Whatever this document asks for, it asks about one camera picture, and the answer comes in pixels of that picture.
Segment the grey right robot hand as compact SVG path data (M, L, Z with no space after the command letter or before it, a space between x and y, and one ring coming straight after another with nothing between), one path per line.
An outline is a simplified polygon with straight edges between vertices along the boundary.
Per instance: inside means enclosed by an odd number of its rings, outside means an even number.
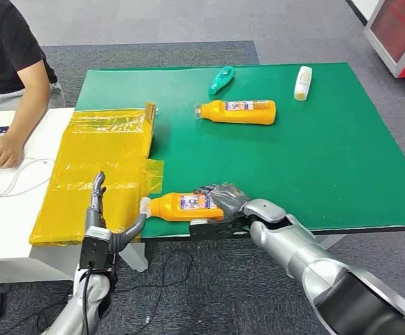
M206 195L223 211L223 219L231 221L242 216L243 207L251 198L234 184L211 184L194 190L196 194Z

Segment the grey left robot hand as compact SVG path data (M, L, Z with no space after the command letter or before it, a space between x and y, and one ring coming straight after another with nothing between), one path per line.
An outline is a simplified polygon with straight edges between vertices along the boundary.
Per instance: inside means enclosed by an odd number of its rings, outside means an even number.
M133 226L120 233L112 233L106 227L103 215L103 197L106 191L104 182L106 176L100 171L94 179L90 206L86 210L83 244L91 248L97 244L100 248L107 247L108 253L119 253L125 249L132 239L144 228L146 214L139 214Z

